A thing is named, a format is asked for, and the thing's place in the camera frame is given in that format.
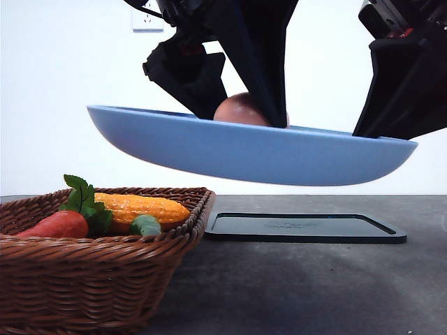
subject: fake carrot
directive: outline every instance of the fake carrot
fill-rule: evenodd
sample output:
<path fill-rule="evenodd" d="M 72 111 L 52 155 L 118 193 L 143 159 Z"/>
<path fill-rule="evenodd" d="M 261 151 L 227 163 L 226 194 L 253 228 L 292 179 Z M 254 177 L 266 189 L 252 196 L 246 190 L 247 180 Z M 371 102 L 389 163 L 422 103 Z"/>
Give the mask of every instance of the fake carrot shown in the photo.
<path fill-rule="evenodd" d="M 16 234 L 18 237 L 72 237 L 87 236 L 89 226 L 82 214 L 76 211 L 57 211 L 39 221 L 35 226 Z"/>
<path fill-rule="evenodd" d="M 102 202 L 95 202 L 94 188 L 84 179 L 70 174 L 64 180 L 73 189 L 59 211 L 44 218 L 18 237 L 96 237 L 107 233 L 112 212 Z"/>

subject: white wall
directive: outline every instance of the white wall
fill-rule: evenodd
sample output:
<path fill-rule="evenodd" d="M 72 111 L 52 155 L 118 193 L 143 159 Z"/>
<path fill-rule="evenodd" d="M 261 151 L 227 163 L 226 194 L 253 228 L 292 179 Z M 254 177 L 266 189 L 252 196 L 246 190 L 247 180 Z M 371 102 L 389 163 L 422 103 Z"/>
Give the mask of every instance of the white wall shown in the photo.
<path fill-rule="evenodd" d="M 288 29 L 286 89 L 292 124 L 352 131 L 372 76 L 361 1 L 300 0 Z M 418 139 L 398 170 L 366 184 L 273 186 L 206 177 L 132 158 L 91 122 L 88 104 L 186 112 L 142 73 L 163 33 L 133 33 L 122 0 L 1 1 L 1 194 L 65 188 L 63 173 L 98 187 L 206 186 L 217 193 L 446 194 L 447 131 Z M 229 62 L 228 94 L 244 91 Z"/>

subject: robotic arm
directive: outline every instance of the robotic arm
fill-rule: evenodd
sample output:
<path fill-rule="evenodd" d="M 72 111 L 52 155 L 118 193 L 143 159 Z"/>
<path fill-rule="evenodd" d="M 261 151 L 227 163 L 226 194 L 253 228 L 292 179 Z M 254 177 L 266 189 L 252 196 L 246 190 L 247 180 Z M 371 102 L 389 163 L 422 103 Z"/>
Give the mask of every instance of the robotic arm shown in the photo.
<path fill-rule="evenodd" d="M 145 0 L 125 1 L 177 28 L 143 69 L 197 117 L 212 119 L 227 98 L 225 56 L 203 47 L 217 40 L 269 122 L 287 125 L 286 28 L 298 0 L 157 0 L 161 14 L 143 8 Z M 408 140 L 447 127 L 445 0 L 366 0 L 359 18 L 375 38 L 374 76 L 353 135 Z"/>

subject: brown basket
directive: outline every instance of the brown basket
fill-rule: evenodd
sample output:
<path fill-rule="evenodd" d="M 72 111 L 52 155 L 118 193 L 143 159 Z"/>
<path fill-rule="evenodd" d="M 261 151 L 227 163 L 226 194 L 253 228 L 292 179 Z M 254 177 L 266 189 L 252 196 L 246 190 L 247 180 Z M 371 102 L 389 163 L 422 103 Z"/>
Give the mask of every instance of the brown basket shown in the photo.
<path fill-rule="evenodd" d="M 205 231 L 206 188 L 97 188 L 165 197 L 191 211 L 157 237 L 53 239 L 11 235 L 65 202 L 70 189 L 0 205 L 0 334 L 134 334 L 154 314 L 183 255 Z"/>

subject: gray table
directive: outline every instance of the gray table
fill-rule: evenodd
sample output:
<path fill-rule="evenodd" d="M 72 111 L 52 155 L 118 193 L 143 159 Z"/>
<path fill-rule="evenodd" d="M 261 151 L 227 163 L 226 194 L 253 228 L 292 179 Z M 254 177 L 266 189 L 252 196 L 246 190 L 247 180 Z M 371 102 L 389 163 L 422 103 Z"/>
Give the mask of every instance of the gray table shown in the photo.
<path fill-rule="evenodd" d="M 447 334 L 447 195 L 228 195 L 213 210 L 366 214 L 405 230 L 408 242 L 205 238 L 142 335 Z"/>

